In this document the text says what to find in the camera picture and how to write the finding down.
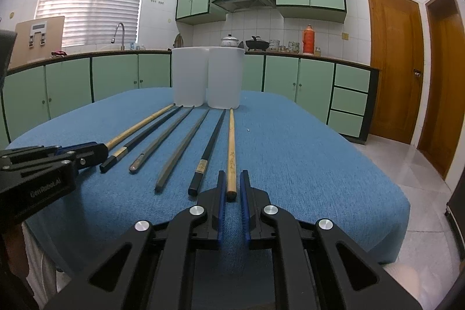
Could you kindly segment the person left hand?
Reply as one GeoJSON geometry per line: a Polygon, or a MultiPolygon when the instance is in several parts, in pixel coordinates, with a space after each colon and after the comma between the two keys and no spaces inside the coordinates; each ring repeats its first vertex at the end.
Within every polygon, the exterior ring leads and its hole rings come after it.
{"type": "Polygon", "coordinates": [[[26,279],[29,274],[24,233],[20,224],[2,234],[6,247],[7,262],[13,274],[20,279],[26,279]]]}

